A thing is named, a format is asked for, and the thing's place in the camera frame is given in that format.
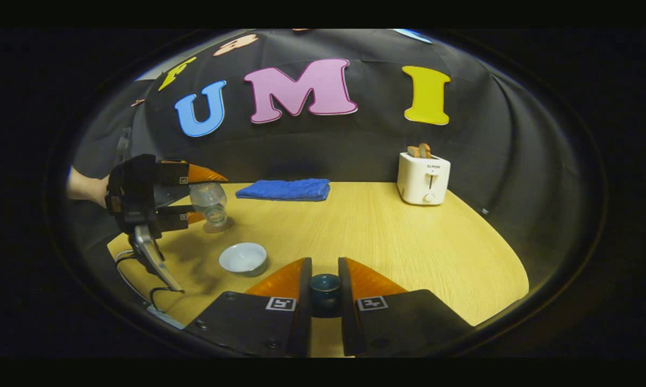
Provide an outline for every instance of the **blue letter u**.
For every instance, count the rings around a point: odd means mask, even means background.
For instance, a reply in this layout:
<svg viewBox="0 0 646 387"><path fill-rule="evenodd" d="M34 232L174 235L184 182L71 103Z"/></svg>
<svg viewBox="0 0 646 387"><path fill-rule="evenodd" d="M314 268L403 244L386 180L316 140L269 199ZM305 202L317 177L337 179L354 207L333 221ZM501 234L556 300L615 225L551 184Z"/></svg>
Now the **blue letter u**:
<svg viewBox="0 0 646 387"><path fill-rule="evenodd" d="M175 103L175 109L180 116L180 126L186 135L201 137L212 133L222 124L222 120L225 118L222 87L226 84L226 81L217 81L201 90L201 94L208 98L208 108L210 110L210 117L202 123L198 122L194 115L193 100L196 99L196 95L185 96L185 98Z"/></svg>

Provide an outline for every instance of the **white bowl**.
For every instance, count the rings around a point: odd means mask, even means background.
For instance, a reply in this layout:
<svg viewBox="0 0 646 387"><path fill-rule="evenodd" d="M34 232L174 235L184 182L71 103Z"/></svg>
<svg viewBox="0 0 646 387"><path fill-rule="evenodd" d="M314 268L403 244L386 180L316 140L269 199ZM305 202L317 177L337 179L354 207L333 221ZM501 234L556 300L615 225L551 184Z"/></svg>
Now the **white bowl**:
<svg viewBox="0 0 646 387"><path fill-rule="evenodd" d="M220 254L218 262L222 269L234 274L256 277L266 270L268 254L264 247L257 243L237 243Z"/></svg>

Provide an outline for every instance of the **folded towel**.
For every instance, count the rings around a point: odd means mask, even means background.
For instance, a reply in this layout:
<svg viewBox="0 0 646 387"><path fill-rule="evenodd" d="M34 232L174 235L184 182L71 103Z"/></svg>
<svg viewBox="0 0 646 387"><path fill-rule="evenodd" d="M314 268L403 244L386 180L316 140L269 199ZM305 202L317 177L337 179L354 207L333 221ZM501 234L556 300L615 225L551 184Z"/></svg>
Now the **folded towel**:
<svg viewBox="0 0 646 387"><path fill-rule="evenodd" d="M239 189L237 198L264 200L293 200L299 202L320 202L328 198L329 180L306 179L300 181L256 181Z"/></svg>

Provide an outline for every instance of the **yellow table surface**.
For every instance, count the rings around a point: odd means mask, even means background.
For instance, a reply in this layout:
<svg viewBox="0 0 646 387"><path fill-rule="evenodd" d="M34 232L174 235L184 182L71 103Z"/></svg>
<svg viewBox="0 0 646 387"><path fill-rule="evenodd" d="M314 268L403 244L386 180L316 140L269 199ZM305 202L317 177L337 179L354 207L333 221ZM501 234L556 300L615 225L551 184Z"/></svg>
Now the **yellow table surface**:
<svg viewBox="0 0 646 387"><path fill-rule="evenodd" d="M349 257L376 270L408 291L428 289L475 326L526 296L526 271L512 248L473 209L448 191L439 206L405 203L394 183L330 183L322 202L237 199L250 184L222 184L234 225L206 233L205 222L163 233L158 247L170 273L186 294L157 291L161 310L187 325L224 291L244 292L269 274L303 257L313 275L337 275L337 259ZM189 198L173 205L190 205ZM222 269L225 248L255 242L268 252L268 269L241 277ZM128 250L121 234L108 244L116 256ZM166 286L135 260L119 268L146 299ZM313 357L342 357L340 319L314 318Z"/></svg>

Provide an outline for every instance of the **toaster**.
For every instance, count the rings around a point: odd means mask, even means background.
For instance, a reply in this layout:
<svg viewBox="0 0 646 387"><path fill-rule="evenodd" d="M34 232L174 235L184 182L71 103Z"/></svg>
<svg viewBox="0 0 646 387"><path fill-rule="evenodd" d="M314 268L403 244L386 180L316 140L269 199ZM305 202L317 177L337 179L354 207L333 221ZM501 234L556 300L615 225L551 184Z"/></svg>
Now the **toaster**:
<svg viewBox="0 0 646 387"><path fill-rule="evenodd" d="M441 205L450 180L451 163L431 155L430 159L399 154L397 188L402 199L412 205Z"/></svg>

